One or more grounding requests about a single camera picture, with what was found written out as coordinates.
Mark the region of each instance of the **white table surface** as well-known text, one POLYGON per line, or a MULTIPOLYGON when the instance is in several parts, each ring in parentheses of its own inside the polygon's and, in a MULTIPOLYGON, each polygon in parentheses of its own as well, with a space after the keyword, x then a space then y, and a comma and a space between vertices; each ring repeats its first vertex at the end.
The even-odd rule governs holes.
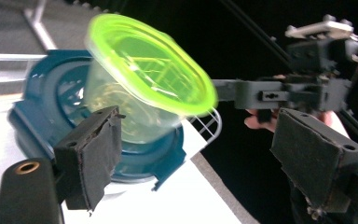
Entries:
MULTIPOLYGON (((14 141, 7 122, 11 105, 0 105, 0 179, 10 165, 26 159, 14 141)), ((137 186, 109 185, 90 217, 87 211, 68 211, 62 205, 66 223, 240 223, 210 183, 189 160, 205 142, 191 124, 185 122, 184 149, 187 162, 158 191, 153 182, 137 186)))

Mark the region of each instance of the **neon green plastic container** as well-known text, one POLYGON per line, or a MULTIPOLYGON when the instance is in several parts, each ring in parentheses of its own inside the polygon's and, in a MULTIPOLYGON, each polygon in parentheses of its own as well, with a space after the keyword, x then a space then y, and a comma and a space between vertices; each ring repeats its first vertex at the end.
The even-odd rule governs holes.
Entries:
POLYGON ((208 75, 168 35, 129 17, 102 14, 89 24, 94 57, 84 101, 93 112, 118 105, 122 138, 147 143, 217 104, 208 75))

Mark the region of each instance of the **green rim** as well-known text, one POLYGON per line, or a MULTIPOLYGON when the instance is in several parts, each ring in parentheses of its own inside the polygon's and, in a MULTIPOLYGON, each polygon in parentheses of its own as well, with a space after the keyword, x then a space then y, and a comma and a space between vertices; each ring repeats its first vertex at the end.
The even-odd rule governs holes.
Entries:
POLYGON ((195 116, 217 104, 203 69, 168 35, 140 21, 99 15, 90 23, 86 46, 118 83, 149 105, 195 116))

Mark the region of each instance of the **human hand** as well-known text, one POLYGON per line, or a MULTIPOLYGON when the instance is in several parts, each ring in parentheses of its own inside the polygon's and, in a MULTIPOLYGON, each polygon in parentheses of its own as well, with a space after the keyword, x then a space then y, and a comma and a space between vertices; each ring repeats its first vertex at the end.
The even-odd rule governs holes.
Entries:
MULTIPOLYGON (((245 125, 250 129, 267 129, 271 132, 275 132, 275 128, 277 125, 277 117, 278 117, 278 110, 274 110, 272 112, 272 118, 270 122, 259 123, 257 120, 257 110, 250 109, 247 110, 252 116, 245 119, 245 125)), ((321 114, 318 118, 321 122, 323 122, 328 127, 332 128, 338 133, 349 138, 347 131, 345 130, 344 126, 342 125, 341 121, 339 120, 336 113, 333 111, 327 111, 321 114)))

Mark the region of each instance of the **wire rack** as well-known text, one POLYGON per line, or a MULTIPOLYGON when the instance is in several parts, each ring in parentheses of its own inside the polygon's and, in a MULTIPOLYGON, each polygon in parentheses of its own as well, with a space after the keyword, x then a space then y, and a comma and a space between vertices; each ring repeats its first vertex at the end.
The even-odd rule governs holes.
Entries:
MULTIPOLYGON (((22 99, 25 79, 33 66, 46 55, 34 54, 0 54, 0 105, 10 105, 22 99)), ((213 109, 202 118, 193 117, 188 121, 211 144, 222 130, 219 113, 213 109)))

